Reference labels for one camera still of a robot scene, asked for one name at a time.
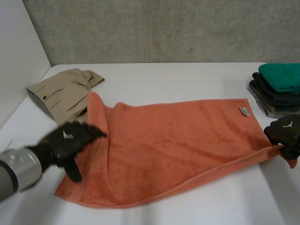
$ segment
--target black glove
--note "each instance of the black glove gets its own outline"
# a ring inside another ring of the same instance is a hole
[[[43,172],[52,164],[64,167],[69,178],[74,182],[82,177],[75,157],[78,152],[98,137],[107,137],[95,126],[78,122],[66,123],[44,137],[37,146],[27,147],[38,157]]]
[[[281,154],[289,160],[300,156],[300,115],[284,116],[271,122],[264,133],[272,145],[283,144]]]

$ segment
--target khaki pants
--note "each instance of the khaki pants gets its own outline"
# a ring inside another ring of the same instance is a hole
[[[70,69],[27,88],[30,98],[60,125],[64,122],[87,122],[88,93],[104,81],[98,74]]]

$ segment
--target terry cloth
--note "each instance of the terry cloth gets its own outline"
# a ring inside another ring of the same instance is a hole
[[[293,114],[300,112],[300,105],[272,105],[265,99],[265,95],[262,90],[259,89],[259,86],[256,85],[255,81],[250,81],[250,88],[255,92],[257,98],[262,103],[262,105],[269,109],[272,113],[289,113]]]
[[[60,125],[87,122],[88,94],[104,78],[90,70],[70,69],[27,88],[29,97]]]
[[[110,108],[91,92],[88,119],[109,137],[77,158],[82,182],[66,176],[55,192],[88,207],[151,203],[277,156],[282,147],[271,146],[246,99]]]
[[[270,109],[267,108],[266,105],[263,104],[263,101],[260,99],[260,97],[254,93],[254,98],[257,101],[257,104],[262,108],[263,112],[266,114],[267,117],[279,119],[284,116],[293,115],[293,114],[300,114],[300,112],[272,112]]]
[[[262,98],[272,105],[300,105],[300,95],[275,91],[260,73],[253,73],[253,79]]]
[[[267,63],[258,71],[274,90],[300,93],[300,63]]]

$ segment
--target orange towel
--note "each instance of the orange towel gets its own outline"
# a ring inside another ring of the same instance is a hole
[[[109,108],[91,92],[88,120],[109,138],[76,160],[82,182],[66,176],[55,193],[88,207],[150,203],[277,156],[281,148],[271,146],[246,99]]]

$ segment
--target folded green cloth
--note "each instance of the folded green cloth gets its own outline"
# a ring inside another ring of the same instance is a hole
[[[300,93],[300,63],[267,63],[258,71],[274,90]]]

